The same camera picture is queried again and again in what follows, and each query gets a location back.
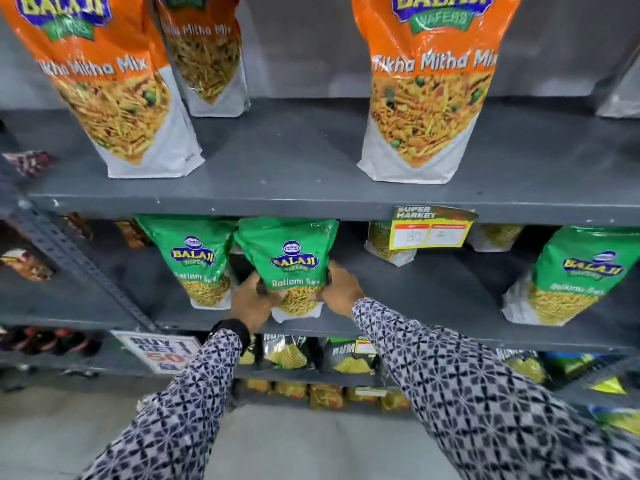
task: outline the gray wall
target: gray wall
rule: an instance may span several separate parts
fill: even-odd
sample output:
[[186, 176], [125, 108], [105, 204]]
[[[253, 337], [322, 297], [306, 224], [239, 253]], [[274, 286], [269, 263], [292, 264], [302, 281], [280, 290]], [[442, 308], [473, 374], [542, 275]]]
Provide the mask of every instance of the gray wall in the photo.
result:
[[[369, 56], [350, 0], [242, 0], [252, 96], [369, 95]], [[500, 50], [492, 95], [582, 96], [640, 39], [640, 0], [523, 0]], [[0, 18], [0, 109], [61, 103]]]

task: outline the hand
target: hand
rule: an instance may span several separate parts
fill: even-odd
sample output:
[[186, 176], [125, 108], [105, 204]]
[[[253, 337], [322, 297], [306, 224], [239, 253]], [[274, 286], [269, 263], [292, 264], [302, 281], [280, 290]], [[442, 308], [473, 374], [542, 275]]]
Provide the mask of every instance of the hand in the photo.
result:
[[312, 293], [311, 300], [324, 301], [332, 312], [353, 318], [353, 305], [365, 297], [358, 279], [336, 261], [329, 261], [329, 274], [331, 284], [319, 293]]
[[236, 290], [229, 310], [229, 318], [236, 318], [244, 323], [249, 333], [257, 332], [269, 318], [271, 309], [278, 306], [287, 295], [287, 290], [270, 291], [267, 296], [258, 295], [255, 287], [260, 275], [255, 271], [249, 275]]

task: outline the wristwatch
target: wristwatch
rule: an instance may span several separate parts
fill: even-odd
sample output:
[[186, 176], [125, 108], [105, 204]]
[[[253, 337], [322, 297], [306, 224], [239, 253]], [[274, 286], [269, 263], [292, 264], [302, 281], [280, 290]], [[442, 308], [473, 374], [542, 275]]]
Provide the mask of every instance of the wristwatch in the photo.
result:
[[249, 343], [251, 343], [251, 334], [249, 333], [249, 329], [246, 327], [246, 325], [237, 318], [227, 318], [225, 320], [220, 320], [218, 323], [213, 325], [207, 341], [209, 341], [209, 339], [212, 338], [218, 330], [222, 330], [224, 328], [235, 332], [235, 334], [240, 337], [240, 341], [242, 342], [242, 354], [244, 354], [249, 347]]

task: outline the black and white patterned shirt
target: black and white patterned shirt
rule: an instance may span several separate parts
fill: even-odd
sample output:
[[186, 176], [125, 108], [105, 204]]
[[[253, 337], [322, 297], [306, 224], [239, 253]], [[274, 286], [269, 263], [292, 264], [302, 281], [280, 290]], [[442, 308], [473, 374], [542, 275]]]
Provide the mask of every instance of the black and white patterned shirt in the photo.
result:
[[[640, 478], [637, 438], [597, 427], [486, 347], [370, 298], [353, 316], [462, 478]], [[217, 332], [79, 478], [200, 480], [241, 348]]]

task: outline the floor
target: floor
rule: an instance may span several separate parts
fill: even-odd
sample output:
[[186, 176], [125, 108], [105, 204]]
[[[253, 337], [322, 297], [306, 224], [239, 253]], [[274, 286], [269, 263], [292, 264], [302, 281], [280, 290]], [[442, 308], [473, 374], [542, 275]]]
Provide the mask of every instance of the floor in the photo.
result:
[[[0, 478], [71, 480], [123, 430], [150, 379], [39, 374], [0, 393]], [[14, 380], [24, 385], [24, 377]], [[411, 420], [244, 405], [226, 414], [206, 479], [458, 480]]]

